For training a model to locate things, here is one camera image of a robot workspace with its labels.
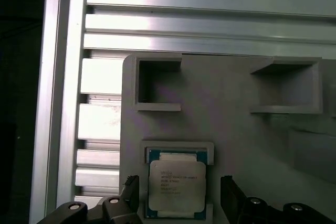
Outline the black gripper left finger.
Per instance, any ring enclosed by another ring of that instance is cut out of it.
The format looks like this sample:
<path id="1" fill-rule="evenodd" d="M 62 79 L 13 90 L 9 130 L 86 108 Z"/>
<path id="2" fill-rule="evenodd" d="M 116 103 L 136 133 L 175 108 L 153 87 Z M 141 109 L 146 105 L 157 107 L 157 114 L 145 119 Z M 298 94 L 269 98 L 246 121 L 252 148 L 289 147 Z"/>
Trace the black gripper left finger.
<path id="1" fill-rule="evenodd" d="M 125 181 L 121 194 L 101 198 L 91 209 L 80 201 L 64 203 L 39 223 L 142 223 L 138 215 L 139 190 L 139 176 L 132 175 Z"/>

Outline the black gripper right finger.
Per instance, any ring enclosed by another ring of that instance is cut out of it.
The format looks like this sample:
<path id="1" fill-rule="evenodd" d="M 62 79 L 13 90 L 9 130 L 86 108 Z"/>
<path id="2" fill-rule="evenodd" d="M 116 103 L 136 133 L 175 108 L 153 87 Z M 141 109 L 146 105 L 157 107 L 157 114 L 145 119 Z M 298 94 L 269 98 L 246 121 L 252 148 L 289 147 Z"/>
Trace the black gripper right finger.
<path id="1" fill-rule="evenodd" d="M 232 176 L 221 177 L 220 203 L 229 223 L 236 224 L 333 224 L 333 220 L 314 208 L 291 202 L 282 210 L 268 205 L 257 197 L 247 197 L 233 180 Z"/>

